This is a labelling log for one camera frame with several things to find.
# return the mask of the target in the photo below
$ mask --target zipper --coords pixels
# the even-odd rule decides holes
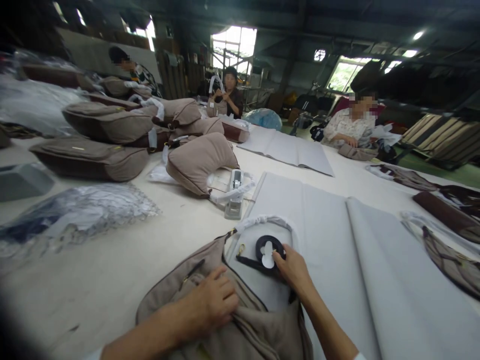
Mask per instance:
[[[180,287],[178,288],[178,291],[182,290],[182,287],[184,284],[188,281],[188,279],[195,274],[195,272],[202,267],[202,265],[205,264],[205,259],[203,258],[199,262],[195,264],[195,266],[188,272],[188,274],[183,278]]]

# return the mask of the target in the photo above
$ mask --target dark brown bag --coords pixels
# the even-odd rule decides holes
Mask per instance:
[[[75,69],[26,64],[22,66],[22,70],[31,80],[54,84],[63,88],[81,88],[88,92],[96,91],[94,82]]]
[[[480,244],[480,223],[472,217],[427,191],[418,193],[413,200],[454,233],[472,243]]]

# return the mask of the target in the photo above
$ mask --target brown handbag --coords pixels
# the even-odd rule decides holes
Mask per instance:
[[[234,233],[229,231],[200,248],[160,280],[140,302],[136,323],[145,321],[168,303],[187,296],[218,266],[228,267],[224,246]],[[312,343],[298,298],[283,311],[268,312],[236,272],[228,267],[224,276],[230,279],[239,298],[239,307],[232,314],[233,321],[202,339],[183,345],[165,359],[313,359]]]

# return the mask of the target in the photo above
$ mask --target striped shirt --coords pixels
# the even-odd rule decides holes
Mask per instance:
[[[153,96],[156,96],[159,98],[162,97],[160,94],[160,88],[157,82],[155,81],[155,78],[152,75],[152,73],[148,71],[145,67],[140,65],[139,63],[136,64],[135,66],[135,72],[133,71],[130,72],[130,77],[132,81],[151,88],[151,94]]]

